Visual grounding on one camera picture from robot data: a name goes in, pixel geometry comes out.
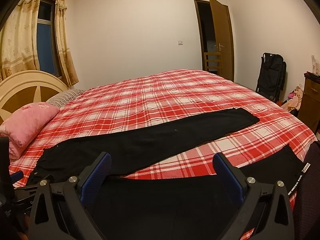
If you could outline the black pants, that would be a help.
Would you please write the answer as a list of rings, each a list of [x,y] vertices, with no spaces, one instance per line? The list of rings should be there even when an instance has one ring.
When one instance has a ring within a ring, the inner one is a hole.
[[[47,176],[54,183],[78,176],[101,152],[111,156],[112,175],[127,176],[259,120],[243,108],[231,108],[124,132],[68,139],[44,149],[27,185],[37,184]]]

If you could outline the black garment with white label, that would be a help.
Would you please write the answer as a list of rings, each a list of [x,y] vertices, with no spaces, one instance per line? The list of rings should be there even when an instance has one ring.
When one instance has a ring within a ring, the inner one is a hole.
[[[293,201],[298,184],[310,166],[310,163],[302,162],[289,145],[285,145],[271,156],[243,166],[240,170],[246,177],[253,177],[260,183],[274,184],[281,180],[289,200]]]

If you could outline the pink pillow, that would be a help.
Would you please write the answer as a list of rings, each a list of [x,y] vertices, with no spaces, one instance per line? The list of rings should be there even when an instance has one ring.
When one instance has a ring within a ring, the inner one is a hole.
[[[9,158],[20,159],[27,146],[60,109],[46,102],[29,103],[1,124],[1,136],[9,138]]]

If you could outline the red plaid bed sheet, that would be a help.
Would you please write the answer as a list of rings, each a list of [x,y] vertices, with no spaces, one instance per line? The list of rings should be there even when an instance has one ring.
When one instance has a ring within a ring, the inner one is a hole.
[[[209,160],[215,152],[245,166],[290,145],[303,159],[316,140],[296,117],[248,88],[200,70],[171,70],[83,92],[62,107],[21,158],[11,163],[10,171],[22,170],[28,177],[44,148],[70,138],[122,132],[228,108],[243,108],[259,122],[135,172],[131,178],[213,174]]]

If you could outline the brown wooden dresser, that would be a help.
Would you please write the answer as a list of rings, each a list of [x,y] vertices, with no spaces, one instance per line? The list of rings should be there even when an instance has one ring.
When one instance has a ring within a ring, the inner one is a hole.
[[[298,112],[298,119],[316,134],[319,129],[320,119],[319,76],[306,72],[304,77],[304,92]]]

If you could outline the cream wooden headboard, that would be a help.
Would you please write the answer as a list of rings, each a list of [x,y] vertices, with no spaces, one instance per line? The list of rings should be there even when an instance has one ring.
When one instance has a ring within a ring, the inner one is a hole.
[[[25,70],[1,82],[1,122],[14,111],[33,102],[45,102],[67,91],[61,79],[39,70]]]

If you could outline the striped grey pillow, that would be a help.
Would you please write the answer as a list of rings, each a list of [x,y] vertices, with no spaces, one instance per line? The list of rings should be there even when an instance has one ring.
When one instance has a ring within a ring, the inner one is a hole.
[[[58,108],[62,108],[69,102],[76,99],[78,96],[80,96],[85,91],[78,88],[72,88],[69,90],[66,90],[64,92],[58,93],[55,96],[49,98],[46,103],[49,103],[53,106],[56,106]]]

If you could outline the pile of clothes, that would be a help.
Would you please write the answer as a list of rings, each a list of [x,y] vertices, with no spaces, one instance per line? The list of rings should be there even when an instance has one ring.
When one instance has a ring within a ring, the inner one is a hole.
[[[293,92],[290,93],[292,95],[284,104],[281,105],[281,108],[287,112],[291,112],[292,110],[299,110],[302,98],[303,98],[303,90],[297,86]]]

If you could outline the black folded stroller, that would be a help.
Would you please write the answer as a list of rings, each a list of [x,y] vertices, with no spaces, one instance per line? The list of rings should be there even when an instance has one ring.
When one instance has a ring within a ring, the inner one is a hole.
[[[263,53],[255,92],[272,102],[279,100],[284,90],[286,62],[279,54]]]

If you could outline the left beige curtain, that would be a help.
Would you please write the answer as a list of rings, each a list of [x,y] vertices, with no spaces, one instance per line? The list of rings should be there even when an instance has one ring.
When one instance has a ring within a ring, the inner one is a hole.
[[[40,1],[20,0],[1,30],[1,81],[40,68],[36,39]]]

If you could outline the beige curtain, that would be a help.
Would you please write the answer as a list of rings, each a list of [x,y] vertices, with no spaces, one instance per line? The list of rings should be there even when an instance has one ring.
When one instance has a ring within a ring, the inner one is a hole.
[[[71,51],[67,43],[66,31],[66,0],[55,0],[54,30],[59,64],[62,78],[67,87],[72,87],[79,82]]]
[[[36,39],[40,1],[20,0],[1,30],[1,81],[40,68]]]

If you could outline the dark window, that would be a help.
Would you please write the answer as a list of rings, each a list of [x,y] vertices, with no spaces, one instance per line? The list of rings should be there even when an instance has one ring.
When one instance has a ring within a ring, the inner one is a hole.
[[[40,0],[37,17],[37,54],[40,70],[61,78],[62,73],[55,40],[54,11],[54,0]]]

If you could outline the wooden chair behind door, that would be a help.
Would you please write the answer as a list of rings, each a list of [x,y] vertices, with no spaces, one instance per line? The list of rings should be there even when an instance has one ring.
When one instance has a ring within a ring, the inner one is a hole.
[[[216,75],[222,74],[222,60],[219,52],[204,53],[205,70]]]

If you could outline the right beige curtain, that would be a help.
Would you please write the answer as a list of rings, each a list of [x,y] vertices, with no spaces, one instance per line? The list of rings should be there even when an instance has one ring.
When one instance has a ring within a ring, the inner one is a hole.
[[[71,51],[67,43],[66,31],[66,0],[55,0],[54,30],[59,64],[62,78],[67,87],[72,87],[79,82]]]

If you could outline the brown wooden door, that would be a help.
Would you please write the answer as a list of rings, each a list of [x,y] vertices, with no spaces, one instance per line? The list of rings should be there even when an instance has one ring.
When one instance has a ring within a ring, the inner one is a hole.
[[[212,10],[217,52],[221,54],[221,76],[234,81],[234,42],[227,5],[209,0]]]

